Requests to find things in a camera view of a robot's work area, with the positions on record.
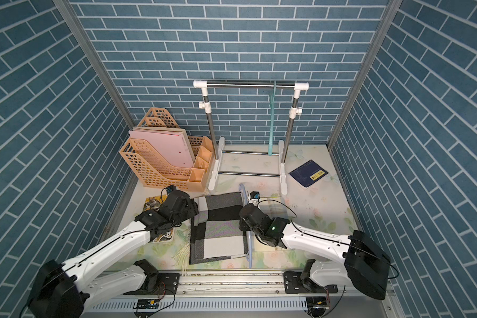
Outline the light blue clothes hanger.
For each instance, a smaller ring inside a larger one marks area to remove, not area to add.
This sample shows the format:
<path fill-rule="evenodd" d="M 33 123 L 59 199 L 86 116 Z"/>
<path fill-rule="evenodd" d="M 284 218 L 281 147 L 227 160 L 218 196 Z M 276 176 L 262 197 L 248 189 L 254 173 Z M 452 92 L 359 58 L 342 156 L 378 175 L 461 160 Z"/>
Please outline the light blue clothes hanger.
<path fill-rule="evenodd" d="M 249 203 L 249 194 L 243 183 L 238 185 L 239 191 L 241 192 L 242 205 L 245 206 Z M 246 253 L 246 259 L 249 263 L 249 269 L 253 267 L 253 251 L 254 251 L 254 242 L 253 242 L 253 232 L 250 231 L 249 226 L 241 219 L 240 220 L 240 229 L 246 233 L 247 247 L 248 251 Z"/>

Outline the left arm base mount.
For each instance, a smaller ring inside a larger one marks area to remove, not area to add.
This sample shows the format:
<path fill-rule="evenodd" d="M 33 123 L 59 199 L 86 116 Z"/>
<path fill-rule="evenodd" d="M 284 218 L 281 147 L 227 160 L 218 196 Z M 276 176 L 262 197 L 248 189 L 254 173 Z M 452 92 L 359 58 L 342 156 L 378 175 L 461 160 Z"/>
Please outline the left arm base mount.
<path fill-rule="evenodd" d="M 146 278 L 138 289 L 126 292 L 125 295 L 153 295 L 166 291 L 172 291 L 176 294 L 180 281 L 179 273 L 159 273 L 159 270 L 145 259 L 136 261 L 134 265 L 139 266 L 143 270 Z"/>

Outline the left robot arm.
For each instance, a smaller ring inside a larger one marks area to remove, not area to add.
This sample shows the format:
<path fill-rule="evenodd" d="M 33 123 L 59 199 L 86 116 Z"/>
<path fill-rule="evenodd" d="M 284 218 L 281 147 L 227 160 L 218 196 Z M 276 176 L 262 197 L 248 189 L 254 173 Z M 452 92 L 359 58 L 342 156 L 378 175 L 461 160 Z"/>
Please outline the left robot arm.
<path fill-rule="evenodd" d="M 48 261 L 38 271 L 27 301 L 35 317 L 79 317 L 118 295 L 160 287 L 158 270 L 142 259 L 126 270 L 102 275 L 128 253 L 152 242 L 198 213 L 194 199 L 171 191 L 158 208 L 142 212 L 114 236 L 64 262 Z"/>

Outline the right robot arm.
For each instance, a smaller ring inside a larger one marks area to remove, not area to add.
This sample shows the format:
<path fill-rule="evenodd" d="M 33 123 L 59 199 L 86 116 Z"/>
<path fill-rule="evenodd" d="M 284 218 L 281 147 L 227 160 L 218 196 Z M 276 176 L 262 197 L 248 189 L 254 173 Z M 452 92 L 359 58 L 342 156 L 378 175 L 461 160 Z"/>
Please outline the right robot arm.
<path fill-rule="evenodd" d="M 386 298 L 391 259 L 366 233 L 355 230 L 352 235 L 334 235 L 308 229 L 285 218 L 272 219 L 252 203 L 239 216 L 268 246 L 303 250 L 333 261 L 327 268 L 316 260 L 307 262 L 301 275 L 307 289 L 352 284 L 370 298 Z"/>

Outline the black white checkered scarf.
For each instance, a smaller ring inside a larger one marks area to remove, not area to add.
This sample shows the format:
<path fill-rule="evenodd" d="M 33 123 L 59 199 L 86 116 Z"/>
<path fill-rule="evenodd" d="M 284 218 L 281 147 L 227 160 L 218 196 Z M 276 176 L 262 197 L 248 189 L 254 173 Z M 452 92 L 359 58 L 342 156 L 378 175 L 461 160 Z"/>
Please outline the black white checkered scarf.
<path fill-rule="evenodd" d="M 242 194 L 201 196 L 195 202 L 199 212 L 191 220 L 189 263 L 245 257 L 249 247 L 246 233 L 240 228 Z"/>

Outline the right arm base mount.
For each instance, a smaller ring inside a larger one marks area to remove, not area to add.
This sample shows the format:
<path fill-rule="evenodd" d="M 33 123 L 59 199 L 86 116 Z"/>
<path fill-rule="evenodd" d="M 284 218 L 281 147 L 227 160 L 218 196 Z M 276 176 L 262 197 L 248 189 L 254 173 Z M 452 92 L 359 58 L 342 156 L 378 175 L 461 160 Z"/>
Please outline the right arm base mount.
<path fill-rule="evenodd" d="M 338 286 L 335 284 L 320 286 L 310 278 L 310 270 L 315 262 L 315 259 L 309 259 L 302 272 L 289 270 L 284 273 L 284 289 L 287 294 L 318 294 L 327 292 L 336 294 L 339 291 Z"/>

